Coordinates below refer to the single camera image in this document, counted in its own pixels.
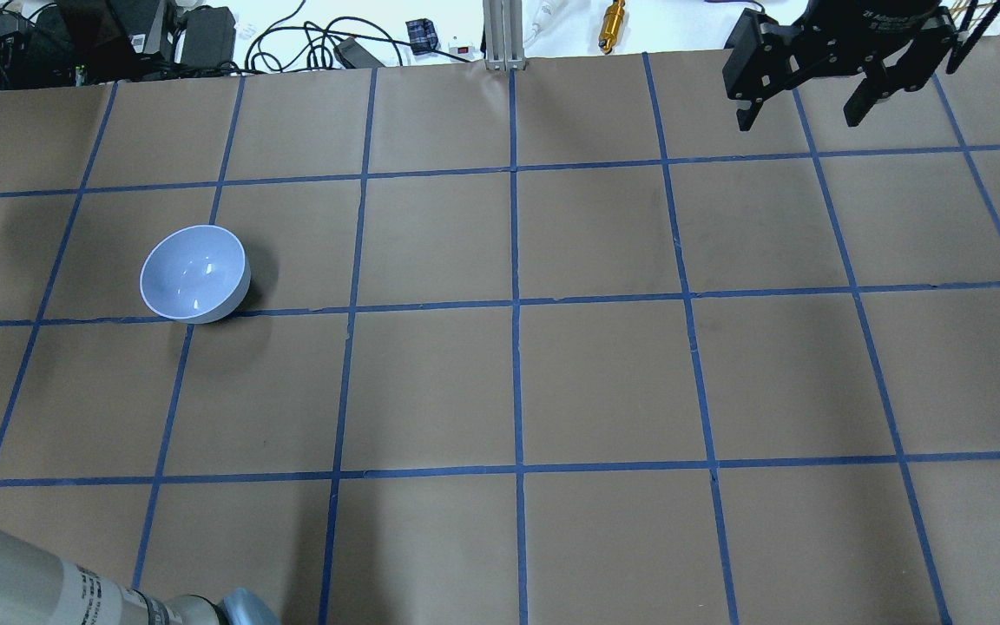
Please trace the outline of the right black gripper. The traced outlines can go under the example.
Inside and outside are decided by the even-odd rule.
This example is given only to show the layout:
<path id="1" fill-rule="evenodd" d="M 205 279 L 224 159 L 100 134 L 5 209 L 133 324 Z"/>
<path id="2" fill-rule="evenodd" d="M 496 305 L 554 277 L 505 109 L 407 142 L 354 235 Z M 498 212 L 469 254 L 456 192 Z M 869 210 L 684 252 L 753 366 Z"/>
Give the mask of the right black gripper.
<path id="1" fill-rule="evenodd" d="M 746 9 L 727 36 L 721 74 L 741 132 L 783 91 L 861 76 L 844 104 L 846 126 L 856 128 L 887 96 L 923 88 L 960 38 L 947 9 L 806 9 L 788 25 Z"/>

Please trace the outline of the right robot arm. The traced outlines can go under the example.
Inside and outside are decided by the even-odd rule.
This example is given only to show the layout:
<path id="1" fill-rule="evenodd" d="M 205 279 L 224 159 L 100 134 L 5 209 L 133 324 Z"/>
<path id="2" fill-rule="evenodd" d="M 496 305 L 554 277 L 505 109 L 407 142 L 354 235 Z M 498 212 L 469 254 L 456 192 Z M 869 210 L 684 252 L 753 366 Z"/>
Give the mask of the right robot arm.
<path id="1" fill-rule="evenodd" d="M 747 7 L 721 71 L 738 130 L 753 129 L 773 96 L 835 76 L 861 78 L 844 106 L 846 126 L 856 128 L 898 91 L 921 90 L 941 64 L 956 74 L 998 16 L 1000 1 L 968 1 L 961 17 L 940 1 L 810 1 L 783 25 Z"/>

